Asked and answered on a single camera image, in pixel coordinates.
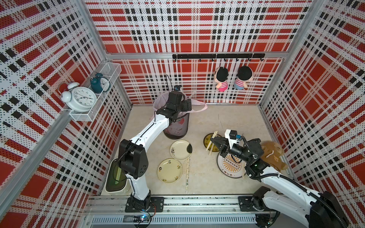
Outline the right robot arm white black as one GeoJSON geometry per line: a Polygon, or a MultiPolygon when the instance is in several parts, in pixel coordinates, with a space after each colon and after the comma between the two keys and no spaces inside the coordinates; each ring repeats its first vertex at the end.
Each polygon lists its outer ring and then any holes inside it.
{"type": "Polygon", "coordinates": [[[347,219],[336,197],[320,193],[281,174],[262,160],[260,139],[247,141],[244,136],[216,137],[211,142],[220,156],[231,155],[246,163],[245,171],[252,180],[264,183],[253,195],[255,204],[283,213],[307,228],[347,228],[347,219]]]}

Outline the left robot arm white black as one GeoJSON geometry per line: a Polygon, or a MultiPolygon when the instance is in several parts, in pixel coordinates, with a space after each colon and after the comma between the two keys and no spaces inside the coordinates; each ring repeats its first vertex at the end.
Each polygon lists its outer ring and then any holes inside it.
{"type": "Polygon", "coordinates": [[[152,121],[135,137],[119,144],[118,165],[132,186],[130,204],[138,211],[147,211],[151,205],[151,191],[145,173],[149,162],[147,151],[164,129],[176,122],[182,112],[192,110],[192,100],[180,91],[168,94],[168,100],[154,112],[152,121]]]}

